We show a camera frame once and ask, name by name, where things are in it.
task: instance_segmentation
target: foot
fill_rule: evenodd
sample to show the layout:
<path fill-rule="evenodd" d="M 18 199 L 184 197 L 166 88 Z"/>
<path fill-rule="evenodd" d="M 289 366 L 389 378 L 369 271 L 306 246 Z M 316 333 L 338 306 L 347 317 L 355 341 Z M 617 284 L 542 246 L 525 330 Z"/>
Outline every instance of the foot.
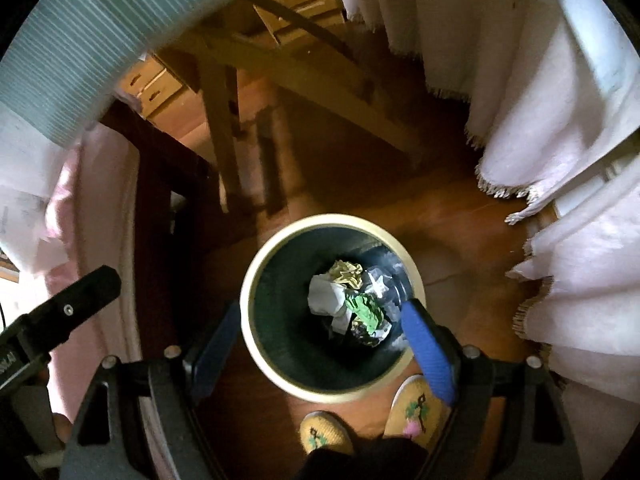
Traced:
<path fill-rule="evenodd" d="M 422 375 L 409 377 L 394 397 L 385 437 L 405 437 L 433 452 L 449 408 L 434 397 Z"/>
<path fill-rule="evenodd" d="M 307 454 L 324 447 L 353 455 L 353 444 L 347 430 L 327 412 L 309 413 L 300 424 L 300 442 Z"/>

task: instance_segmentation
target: crumpled paper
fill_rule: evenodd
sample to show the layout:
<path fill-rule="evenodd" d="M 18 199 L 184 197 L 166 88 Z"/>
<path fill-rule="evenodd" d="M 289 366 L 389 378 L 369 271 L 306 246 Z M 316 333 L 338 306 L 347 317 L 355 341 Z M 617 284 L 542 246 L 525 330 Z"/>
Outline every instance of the crumpled paper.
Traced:
<path fill-rule="evenodd" d="M 336 260 L 327 272 L 331 276 L 332 282 L 349 285 L 354 290 L 362 286 L 362 266 L 353 265 L 351 262 Z"/>
<path fill-rule="evenodd" d="M 386 336 L 391 332 L 392 325 L 386 319 L 382 320 L 380 326 L 373 331 L 373 333 L 369 334 L 367 332 L 364 323 L 361 322 L 357 317 L 354 318 L 353 323 L 351 323 L 351 333 L 354 338 L 358 340 L 360 344 L 364 346 L 370 346 L 372 348 L 378 346 L 382 343 Z"/>
<path fill-rule="evenodd" d="M 378 302 L 369 294 L 347 296 L 344 303 L 348 309 L 356 313 L 357 319 L 362 322 L 369 335 L 372 335 L 385 319 Z"/>
<path fill-rule="evenodd" d="M 351 316 L 353 316 L 353 310 L 347 308 L 346 305 L 343 305 L 342 309 L 338 311 L 334 316 L 334 320 L 331 322 L 331 330 L 337 334 L 345 335 L 349 329 Z"/>
<path fill-rule="evenodd" d="M 344 304 L 345 286 L 332 282 L 329 274 L 316 274 L 309 283 L 306 300 L 316 316 L 335 316 Z"/>

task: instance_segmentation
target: metal rivet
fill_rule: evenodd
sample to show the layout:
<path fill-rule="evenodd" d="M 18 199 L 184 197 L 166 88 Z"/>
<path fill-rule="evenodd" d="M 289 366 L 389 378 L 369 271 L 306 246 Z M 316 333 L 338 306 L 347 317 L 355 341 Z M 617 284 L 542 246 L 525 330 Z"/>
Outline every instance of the metal rivet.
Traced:
<path fill-rule="evenodd" d="M 473 345 L 464 345 L 462 347 L 462 353 L 467 359 L 477 359 L 480 357 L 480 349 Z"/>
<path fill-rule="evenodd" d="M 102 368 L 105 370 L 113 368 L 116 364 L 118 364 L 118 358 L 115 355 L 107 355 L 107 357 L 102 360 Z"/>
<path fill-rule="evenodd" d="M 164 349 L 164 357 L 167 359 L 175 359 L 180 357 L 182 349 L 178 345 L 170 345 Z"/>
<path fill-rule="evenodd" d="M 527 357 L 527 364 L 531 368 L 540 368 L 542 366 L 542 361 L 537 355 L 530 355 Z"/>

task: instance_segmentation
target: green paper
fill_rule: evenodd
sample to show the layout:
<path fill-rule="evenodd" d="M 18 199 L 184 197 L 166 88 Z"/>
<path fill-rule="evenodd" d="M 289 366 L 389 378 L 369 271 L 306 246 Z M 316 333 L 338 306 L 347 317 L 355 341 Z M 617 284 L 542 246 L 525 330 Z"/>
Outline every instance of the green paper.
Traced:
<path fill-rule="evenodd" d="M 384 319 L 378 302 L 369 294 L 347 296 L 344 304 L 356 314 L 366 327 L 369 335 L 372 335 L 377 330 Z"/>

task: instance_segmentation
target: black pants leg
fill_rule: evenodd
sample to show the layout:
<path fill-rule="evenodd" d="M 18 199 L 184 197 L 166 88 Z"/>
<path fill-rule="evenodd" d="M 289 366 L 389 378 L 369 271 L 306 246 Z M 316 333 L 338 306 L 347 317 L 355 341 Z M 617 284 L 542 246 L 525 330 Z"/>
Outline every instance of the black pants leg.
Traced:
<path fill-rule="evenodd" d="M 294 480 L 414 480 L 428 455 L 407 438 L 379 439 L 356 456 L 317 449 Z"/>

